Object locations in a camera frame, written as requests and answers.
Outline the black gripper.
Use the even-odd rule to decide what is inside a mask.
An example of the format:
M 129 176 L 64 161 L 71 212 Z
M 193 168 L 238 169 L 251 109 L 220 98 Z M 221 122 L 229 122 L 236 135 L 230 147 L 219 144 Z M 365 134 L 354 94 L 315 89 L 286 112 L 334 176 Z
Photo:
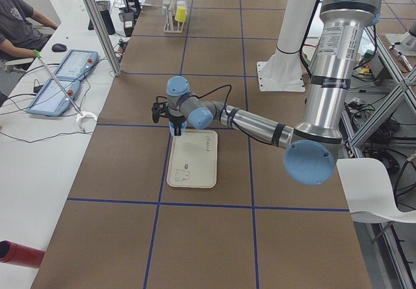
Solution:
M 174 126 L 174 136 L 181 136 L 181 127 L 186 126 L 186 117 L 180 111 L 168 107 L 168 119 Z

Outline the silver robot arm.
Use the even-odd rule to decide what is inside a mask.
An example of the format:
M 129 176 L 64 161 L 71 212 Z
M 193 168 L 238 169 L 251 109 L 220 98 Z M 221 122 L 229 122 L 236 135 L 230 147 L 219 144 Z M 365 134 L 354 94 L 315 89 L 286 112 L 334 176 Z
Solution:
M 293 91 L 309 75 L 303 119 L 294 127 L 233 107 L 204 101 L 190 91 L 184 77 L 168 80 L 163 112 L 172 136 L 187 125 L 207 128 L 212 122 L 237 129 L 285 150 L 287 173 L 306 185 L 326 182 L 334 173 L 342 135 L 339 121 L 363 30 L 377 23 L 382 0 L 289 0 L 275 53 L 262 62 L 258 81 L 263 91 Z

